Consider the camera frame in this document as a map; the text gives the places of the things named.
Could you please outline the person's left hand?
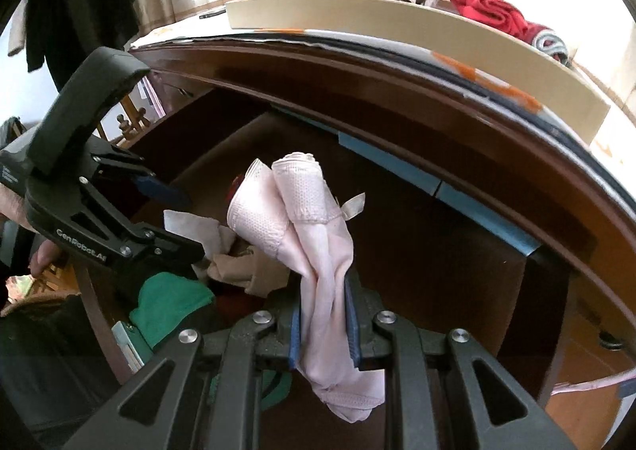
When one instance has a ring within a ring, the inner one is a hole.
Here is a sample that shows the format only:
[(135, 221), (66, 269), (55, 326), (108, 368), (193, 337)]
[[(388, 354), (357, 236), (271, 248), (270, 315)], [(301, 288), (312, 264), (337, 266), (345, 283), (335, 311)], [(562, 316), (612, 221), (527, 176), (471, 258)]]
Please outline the person's left hand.
[(62, 256), (27, 221), (24, 199), (1, 185), (1, 279), (12, 275), (39, 277)]

